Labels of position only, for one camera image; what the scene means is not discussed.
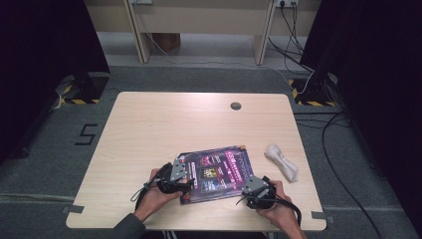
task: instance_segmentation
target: power outlet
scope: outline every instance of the power outlet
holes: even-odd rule
[[[296,6],[299,4],[299,0],[284,0],[285,1],[285,8],[293,8],[294,3],[296,3]],[[277,0],[276,7],[280,7],[280,3],[282,0]]]

